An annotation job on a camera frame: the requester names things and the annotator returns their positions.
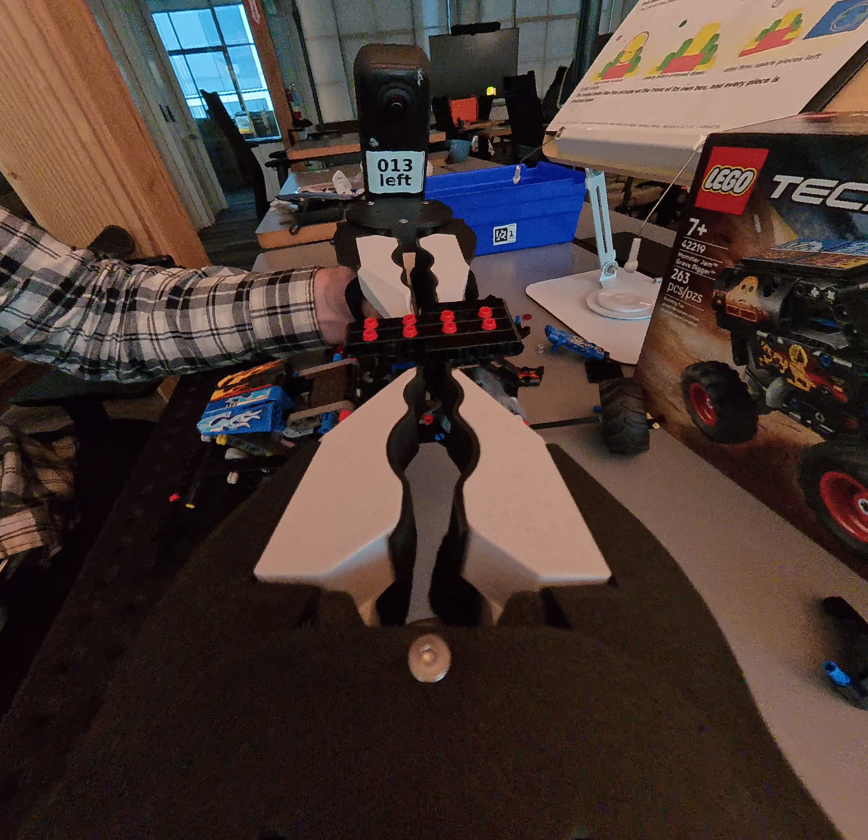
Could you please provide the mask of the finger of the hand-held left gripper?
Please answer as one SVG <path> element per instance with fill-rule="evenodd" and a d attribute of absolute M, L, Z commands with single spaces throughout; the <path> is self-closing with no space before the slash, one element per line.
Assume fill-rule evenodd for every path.
<path fill-rule="evenodd" d="M 436 303 L 456 303 L 465 299 L 470 265 L 456 235 L 433 233 L 419 238 L 416 268 L 432 276 Z"/>
<path fill-rule="evenodd" d="M 406 316 L 411 313 L 410 287 L 402 278 L 406 275 L 403 254 L 398 260 L 393 254 L 399 243 L 391 236 L 370 235 L 356 238 L 360 267 L 358 280 L 364 298 L 374 310 L 385 318 Z"/>

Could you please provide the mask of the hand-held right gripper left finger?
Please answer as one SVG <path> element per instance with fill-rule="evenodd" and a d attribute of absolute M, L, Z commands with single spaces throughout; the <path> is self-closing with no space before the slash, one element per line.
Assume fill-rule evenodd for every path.
<path fill-rule="evenodd" d="M 320 442 L 255 577 L 347 593 L 362 617 L 405 617 L 417 548 L 406 468 L 416 454 L 412 368 Z"/>

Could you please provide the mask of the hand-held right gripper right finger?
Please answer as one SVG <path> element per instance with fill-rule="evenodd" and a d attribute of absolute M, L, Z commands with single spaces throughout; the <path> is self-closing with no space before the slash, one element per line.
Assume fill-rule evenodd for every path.
<path fill-rule="evenodd" d="M 603 584 L 611 571 L 545 442 L 467 378 L 458 417 L 475 439 L 460 499 L 469 536 L 462 576 L 501 615 L 517 593 Z"/>

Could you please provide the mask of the black plate with red studs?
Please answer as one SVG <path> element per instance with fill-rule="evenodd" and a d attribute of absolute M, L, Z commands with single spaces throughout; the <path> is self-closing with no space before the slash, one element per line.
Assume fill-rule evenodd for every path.
<path fill-rule="evenodd" d="M 493 376 L 495 392 L 516 397 L 541 384 L 544 368 L 511 361 L 524 350 L 526 316 L 513 316 L 502 298 L 437 304 L 433 311 L 401 317 L 367 318 L 348 328 L 343 356 L 359 364 L 359 404 L 370 400 L 408 369 L 424 379 L 417 410 L 419 440 L 446 444 L 454 421 L 447 406 L 449 371 L 481 367 Z"/>

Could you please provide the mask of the toy truck chassis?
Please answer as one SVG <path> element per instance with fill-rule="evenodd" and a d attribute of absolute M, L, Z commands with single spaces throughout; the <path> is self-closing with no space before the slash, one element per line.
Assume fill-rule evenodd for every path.
<path fill-rule="evenodd" d="M 458 368 L 528 424 L 517 393 L 541 384 L 543 366 L 518 366 L 496 357 Z M 234 485 L 241 473 L 272 473 L 292 457 L 299 444 L 319 441 L 408 369 L 415 369 L 413 361 L 360 361 L 336 349 L 328 363 L 309 368 L 273 361 L 223 378 L 197 422 L 206 452 L 194 473 L 186 505 L 193 508 L 193 496 L 204 480 L 219 478 Z M 451 429 L 439 390 L 427 388 L 425 406 L 418 416 L 419 446 L 445 446 Z"/>

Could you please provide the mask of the grey desk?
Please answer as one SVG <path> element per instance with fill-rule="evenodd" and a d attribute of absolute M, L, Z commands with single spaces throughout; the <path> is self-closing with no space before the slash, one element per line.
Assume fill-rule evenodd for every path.
<path fill-rule="evenodd" d="M 822 596 L 866 583 L 666 437 L 640 463 L 554 451 L 615 585 L 565 628 L 412 633 L 254 576 L 296 471 L 266 484 L 160 607 L 178 673 L 118 836 L 866 838 L 866 712 L 820 681 Z"/>

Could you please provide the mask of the person's left hand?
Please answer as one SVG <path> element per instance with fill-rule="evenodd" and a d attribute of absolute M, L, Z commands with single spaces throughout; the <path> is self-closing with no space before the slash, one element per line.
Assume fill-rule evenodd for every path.
<path fill-rule="evenodd" d="M 346 328 L 364 315 L 365 298 L 356 271 L 326 267 L 313 277 L 313 303 L 323 342 L 328 346 L 344 341 Z"/>

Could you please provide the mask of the adjacent grey table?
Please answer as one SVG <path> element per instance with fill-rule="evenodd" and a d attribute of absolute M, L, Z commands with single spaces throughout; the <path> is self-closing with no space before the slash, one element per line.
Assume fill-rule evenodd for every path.
<path fill-rule="evenodd" d="M 270 273 L 310 267 L 335 267 L 338 260 L 329 241 L 292 245 L 262 251 L 252 267 L 254 273 Z"/>

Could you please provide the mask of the cluttered wooden table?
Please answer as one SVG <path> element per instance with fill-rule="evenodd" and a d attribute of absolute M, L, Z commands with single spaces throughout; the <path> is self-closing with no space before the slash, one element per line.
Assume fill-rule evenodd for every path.
<path fill-rule="evenodd" d="M 288 178 L 281 185 L 281 191 L 282 193 L 289 193 L 309 185 L 329 183 L 333 174 L 338 170 L 341 170 L 352 181 L 353 186 L 360 187 L 362 185 L 362 166 L 359 162 L 352 162 L 348 165 L 316 172 L 291 170 Z M 262 249 L 274 250 L 331 240 L 336 226 L 336 222 L 330 221 L 297 227 L 290 212 L 275 208 L 271 209 L 261 220 L 256 229 L 256 238 Z"/>

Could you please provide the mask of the black tyre on axle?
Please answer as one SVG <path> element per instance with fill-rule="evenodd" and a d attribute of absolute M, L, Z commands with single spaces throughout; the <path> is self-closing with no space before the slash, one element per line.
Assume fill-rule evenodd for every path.
<path fill-rule="evenodd" d="M 647 416 L 641 386 L 633 378 L 598 383 L 600 403 L 592 415 L 554 422 L 537 422 L 534 430 L 596 424 L 609 453 L 635 456 L 648 452 L 652 420 Z"/>

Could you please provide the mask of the white document stand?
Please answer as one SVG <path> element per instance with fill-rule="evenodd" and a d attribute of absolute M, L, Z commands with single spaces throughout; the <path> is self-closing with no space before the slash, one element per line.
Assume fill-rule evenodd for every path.
<path fill-rule="evenodd" d="M 845 88 L 866 60 L 866 45 L 803 110 L 824 108 Z M 586 171 L 597 242 L 598 267 L 573 276 L 538 282 L 527 294 L 576 334 L 600 345 L 614 360 L 635 364 L 642 350 L 648 319 L 660 289 L 660 278 L 636 270 L 638 244 L 629 254 L 627 269 L 616 262 L 604 178 L 607 174 L 647 178 L 666 185 L 689 187 L 699 170 L 700 153 L 720 129 L 709 134 L 673 136 L 658 132 L 640 140 L 602 140 L 580 137 L 561 140 L 551 132 L 543 148 L 552 161 L 578 165 Z"/>

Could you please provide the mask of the black metal pole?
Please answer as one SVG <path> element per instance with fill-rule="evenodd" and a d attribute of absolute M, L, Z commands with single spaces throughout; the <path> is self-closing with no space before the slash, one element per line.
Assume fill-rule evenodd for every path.
<path fill-rule="evenodd" d="M 589 70 L 594 60 L 594 47 L 599 33 L 603 0 L 580 0 L 574 74 L 576 82 Z"/>

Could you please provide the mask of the toy truck set box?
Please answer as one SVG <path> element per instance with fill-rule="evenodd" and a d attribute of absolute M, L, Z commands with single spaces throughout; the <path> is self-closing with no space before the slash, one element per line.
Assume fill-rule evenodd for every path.
<path fill-rule="evenodd" d="M 867 118 L 702 151 L 636 376 L 662 427 L 866 577 Z"/>

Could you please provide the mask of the person's plaid shirt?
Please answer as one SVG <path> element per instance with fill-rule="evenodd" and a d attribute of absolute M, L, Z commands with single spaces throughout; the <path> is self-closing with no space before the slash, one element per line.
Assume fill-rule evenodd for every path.
<path fill-rule="evenodd" d="M 1 560 L 47 559 L 76 524 L 78 440 L 60 407 L 11 405 L 1 417 Z"/>

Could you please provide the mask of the black arch piece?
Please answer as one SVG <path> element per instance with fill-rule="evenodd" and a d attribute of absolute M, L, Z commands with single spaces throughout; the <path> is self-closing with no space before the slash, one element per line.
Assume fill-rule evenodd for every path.
<path fill-rule="evenodd" d="M 821 600 L 830 624 L 839 662 L 825 661 L 822 669 L 831 688 L 848 703 L 867 710 L 867 623 L 841 596 Z"/>

